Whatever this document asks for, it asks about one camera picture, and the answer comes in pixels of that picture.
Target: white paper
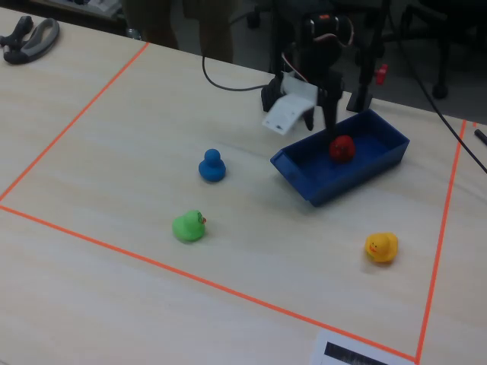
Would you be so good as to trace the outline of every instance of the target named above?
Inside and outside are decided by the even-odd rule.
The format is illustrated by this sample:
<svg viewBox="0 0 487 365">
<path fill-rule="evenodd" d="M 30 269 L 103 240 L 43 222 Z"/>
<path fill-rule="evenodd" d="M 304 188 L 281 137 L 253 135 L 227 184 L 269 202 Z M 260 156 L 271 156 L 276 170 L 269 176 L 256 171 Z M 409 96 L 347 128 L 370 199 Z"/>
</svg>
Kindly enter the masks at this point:
<svg viewBox="0 0 487 365">
<path fill-rule="evenodd" d="M 311 355 L 310 365 L 374 365 L 373 361 L 367 360 L 353 360 L 353 356 L 348 358 L 340 358 L 339 360 L 325 354 L 326 346 L 328 344 L 338 345 L 346 350 L 353 351 L 355 354 L 368 357 L 369 359 L 385 363 L 386 365 L 414 365 L 413 362 L 390 354 L 379 348 L 375 348 L 363 342 L 354 340 L 338 333 L 322 329 L 318 334 L 318 338 Z"/>
</svg>

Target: chair leg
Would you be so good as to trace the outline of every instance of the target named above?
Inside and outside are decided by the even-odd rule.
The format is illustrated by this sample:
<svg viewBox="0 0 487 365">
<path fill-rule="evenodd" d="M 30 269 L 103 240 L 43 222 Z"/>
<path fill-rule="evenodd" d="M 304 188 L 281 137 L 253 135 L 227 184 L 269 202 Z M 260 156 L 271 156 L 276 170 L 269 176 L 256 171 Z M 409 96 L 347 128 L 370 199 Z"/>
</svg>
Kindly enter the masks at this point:
<svg viewBox="0 0 487 365">
<path fill-rule="evenodd" d="M 435 99 L 444 99 L 448 95 L 447 66 L 450 56 L 450 41 L 446 37 L 439 40 L 440 46 L 440 71 L 438 74 L 438 83 L 433 87 L 433 97 Z"/>
</svg>

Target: floor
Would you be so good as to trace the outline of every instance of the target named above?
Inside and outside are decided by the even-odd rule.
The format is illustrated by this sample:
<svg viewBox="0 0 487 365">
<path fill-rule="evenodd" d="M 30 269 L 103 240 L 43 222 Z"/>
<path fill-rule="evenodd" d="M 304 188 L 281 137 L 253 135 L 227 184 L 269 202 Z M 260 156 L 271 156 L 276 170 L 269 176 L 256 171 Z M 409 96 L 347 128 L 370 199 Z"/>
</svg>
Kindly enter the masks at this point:
<svg viewBox="0 0 487 365">
<path fill-rule="evenodd" d="M 237 14 L 252 10 L 254 2 L 242 0 Z M 200 54 L 198 41 L 198 24 L 183 17 L 180 2 L 173 10 L 173 28 L 176 31 L 182 50 Z M 269 30 L 270 18 L 264 14 L 259 29 L 250 30 L 246 22 L 235 24 L 233 28 L 235 59 L 238 65 L 267 71 L 269 67 Z M 431 91 L 437 78 L 438 48 L 435 41 L 409 41 L 406 49 L 422 80 Z M 345 89 L 353 91 L 358 85 L 359 69 L 354 63 L 355 51 L 347 50 L 336 69 L 344 73 Z M 409 73 L 396 44 L 386 45 L 386 54 L 379 60 L 389 65 L 389 72 L 384 85 L 372 85 L 371 90 L 376 98 L 432 110 L 417 83 Z M 487 88 L 487 55 L 471 54 L 464 47 L 453 46 L 448 72 L 450 95 L 446 100 L 439 100 L 440 110 L 449 116 L 487 124 L 487 107 L 485 91 Z"/>
</svg>

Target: chair wheel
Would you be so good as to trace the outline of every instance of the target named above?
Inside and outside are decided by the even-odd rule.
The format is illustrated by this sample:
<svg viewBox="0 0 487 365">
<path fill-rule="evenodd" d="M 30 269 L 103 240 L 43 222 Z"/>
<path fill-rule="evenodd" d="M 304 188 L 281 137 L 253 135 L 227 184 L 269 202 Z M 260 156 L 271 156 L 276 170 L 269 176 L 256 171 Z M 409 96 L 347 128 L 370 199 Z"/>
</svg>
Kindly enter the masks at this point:
<svg viewBox="0 0 487 365">
<path fill-rule="evenodd" d="M 448 96 L 448 87 L 446 85 L 436 84 L 433 87 L 433 97 L 435 99 L 444 99 Z"/>
<path fill-rule="evenodd" d="M 257 11 L 247 15 L 247 26 L 249 29 L 260 27 L 260 14 Z"/>
</svg>

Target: blue tray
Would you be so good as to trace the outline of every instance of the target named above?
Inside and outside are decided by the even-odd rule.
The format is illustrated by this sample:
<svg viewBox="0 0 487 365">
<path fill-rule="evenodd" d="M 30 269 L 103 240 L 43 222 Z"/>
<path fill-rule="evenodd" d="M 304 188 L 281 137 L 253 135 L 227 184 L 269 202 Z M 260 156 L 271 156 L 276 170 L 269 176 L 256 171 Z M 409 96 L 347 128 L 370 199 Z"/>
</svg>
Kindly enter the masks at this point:
<svg viewBox="0 0 487 365">
<path fill-rule="evenodd" d="M 355 143 L 355 157 L 348 163 L 330 160 L 326 130 L 271 158 L 275 168 L 315 207 L 397 165 L 409 144 L 408 138 L 372 110 L 338 123 L 336 131 Z"/>
</svg>

